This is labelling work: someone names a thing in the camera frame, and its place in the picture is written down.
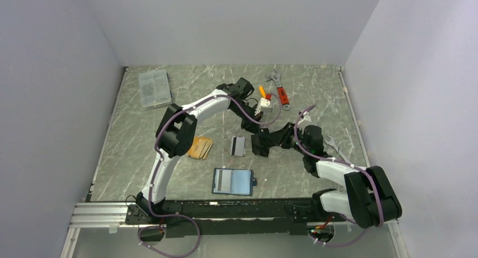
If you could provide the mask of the blue leather card holder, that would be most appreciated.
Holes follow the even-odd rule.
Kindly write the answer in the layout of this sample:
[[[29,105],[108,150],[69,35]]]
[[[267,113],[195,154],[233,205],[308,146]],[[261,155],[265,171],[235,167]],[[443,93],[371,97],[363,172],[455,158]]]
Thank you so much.
[[[218,182],[218,172],[219,170],[231,170],[232,171],[232,183],[231,191],[229,193],[219,192],[216,189]],[[214,168],[213,173],[213,183],[211,192],[213,194],[228,194],[228,195],[241,195],[241,196],[252,196],[253,188],[257,186],[257,180],[254,177],[254,172],[252,170],[241,170],[241,169],[231,169],[231,168]]]

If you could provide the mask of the white credit card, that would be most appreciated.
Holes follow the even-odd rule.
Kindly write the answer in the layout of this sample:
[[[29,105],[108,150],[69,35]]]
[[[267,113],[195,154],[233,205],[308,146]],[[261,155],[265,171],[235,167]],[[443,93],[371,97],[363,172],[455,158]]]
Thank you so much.
[[[217,191],[229,193],[231,191],[231,183],[232,183],[232,171],[219,170],[218,182],[216,185]]]

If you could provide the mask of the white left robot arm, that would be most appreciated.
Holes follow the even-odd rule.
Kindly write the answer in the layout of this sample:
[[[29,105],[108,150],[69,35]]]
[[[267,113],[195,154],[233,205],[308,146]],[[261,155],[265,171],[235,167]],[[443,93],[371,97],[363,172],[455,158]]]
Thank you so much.
[[[262,115],[249,106],[246,98],[254,92],[252,84],[240,78],[236,83],[220,84],[210,94],[183,106],[172,103],[167,107],[156,132],[156,160],[143,190],[136,197],[140,217],[155,224],[164,214],[162,206],[166,189],[181,156],[191,148],[197,126],[210,117],[231,110],[241,118],[241,128],[258,134]]]

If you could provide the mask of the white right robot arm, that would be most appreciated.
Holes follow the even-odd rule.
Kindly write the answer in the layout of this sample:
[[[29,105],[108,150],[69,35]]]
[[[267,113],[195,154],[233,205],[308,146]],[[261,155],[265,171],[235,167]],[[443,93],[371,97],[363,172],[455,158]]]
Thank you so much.
[[[324,149],[319,126],[301,130],[292,123],[278,131],[262,128],[251,136],[255,155],[267,157],[272,147],[294,149],[302,154],[305,170],[316,178],[328,179],[343,190],[326,189],[312,196],[311,215],[325,221],[332,213],[350,217],[359,227],[367,229],[402,216],[402,207],[391,183],[380,166],[368,168],[334,160]]]

